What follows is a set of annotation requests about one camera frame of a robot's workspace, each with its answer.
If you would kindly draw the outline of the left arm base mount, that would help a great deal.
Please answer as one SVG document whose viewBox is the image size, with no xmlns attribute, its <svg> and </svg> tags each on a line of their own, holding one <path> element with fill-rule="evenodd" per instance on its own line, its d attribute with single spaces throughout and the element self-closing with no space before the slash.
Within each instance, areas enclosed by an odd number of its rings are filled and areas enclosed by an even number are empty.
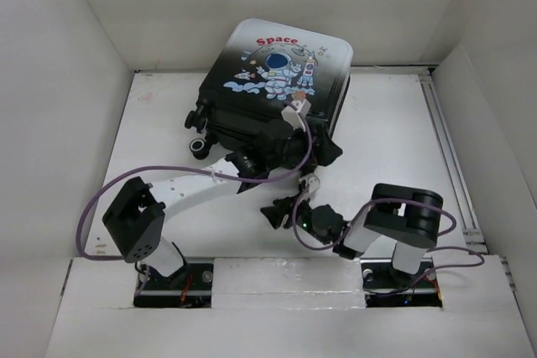
<svg viewBox="0 0 537 358">
<path fill-rule="evenodd" d="M 214 278 L 213 258 L 187 259 L 186 273 L 173 283 L 152 267 L 136 266 L 133 306 L 144 309 L 208 309 Z"/>
</svg>

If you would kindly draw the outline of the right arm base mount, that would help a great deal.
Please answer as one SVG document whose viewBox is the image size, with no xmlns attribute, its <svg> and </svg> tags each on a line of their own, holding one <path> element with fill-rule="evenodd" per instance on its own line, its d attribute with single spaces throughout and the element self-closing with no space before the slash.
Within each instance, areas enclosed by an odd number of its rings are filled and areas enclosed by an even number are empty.
<svg viewBox="0 0 537 358">
<path fill-rule="evenodd" d="M 388 258 L 361 258 L 362 290 L 367 308 L 441 308 L 441 292 L 435 274 L 417 278 L 434 267 L 425 258 L 416 274 L 395 270 Z"/>
</svg>

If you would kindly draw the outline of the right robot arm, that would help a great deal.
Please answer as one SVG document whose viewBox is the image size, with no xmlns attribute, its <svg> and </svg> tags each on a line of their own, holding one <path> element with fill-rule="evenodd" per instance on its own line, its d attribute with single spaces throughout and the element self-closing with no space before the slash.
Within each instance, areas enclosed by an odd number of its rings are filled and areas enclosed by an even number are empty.
<svg viewBox="0 0 537 358">
<path fill-rule="evenodd" d="M 370 200 L 351 220 L 330 205 L 310 206 L 320 188 L 317 179 L 303 179 L 295 196 L 275 200 L 260 209 L 275 229 L 291 229 L 305 248 L 330 250 L 354 260 L 381 236 L 395 241 L 390 280 L 408 285 L 418 276 L 425 253 L 436 247 L 440 236 L 444 199 L 434 191 L 394 184 L 376 184 Z"/>
</svg>

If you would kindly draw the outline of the black kids suitcase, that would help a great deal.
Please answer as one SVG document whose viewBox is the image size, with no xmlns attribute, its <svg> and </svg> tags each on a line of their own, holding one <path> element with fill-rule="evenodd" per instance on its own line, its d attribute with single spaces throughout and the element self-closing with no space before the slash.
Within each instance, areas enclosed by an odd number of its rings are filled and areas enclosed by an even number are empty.
<svg viewBox="0 0 537 358">
<path fill-rule="evenodd" d="M 306 99 L 309 122 L 331 136 L 350 82 L 352 46 L 326 34 L 257 18 L 232 32 L 201 82 L 196 107 L 185 119 L 200 137 L 189 149 L 207 157 L 219 143 L 235 151 L 281 116 L 285 102 Z"/>
</svg>

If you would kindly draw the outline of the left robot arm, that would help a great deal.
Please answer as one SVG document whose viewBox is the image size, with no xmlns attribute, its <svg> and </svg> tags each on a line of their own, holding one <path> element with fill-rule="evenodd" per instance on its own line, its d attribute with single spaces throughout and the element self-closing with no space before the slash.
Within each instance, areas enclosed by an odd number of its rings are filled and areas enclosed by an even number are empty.
<svg viewBox="0 0 537 358">
<path fill-rule="evenodd" d="M 322 122 L 293 128 L 272 121 L 245 145 L 204 169 L 146 183 L 129 179 L 102 217 L 114 244 L 127 263 L 141 262 L 150 276 L 169 288 L 186 282 L 190 265 L 180 249 L 163 238 L 164 224 L 180 213 L 227 195 L 238 195 L 271 180 L 275 169 L 308 174 L 342 155 Z"/>
</svg>

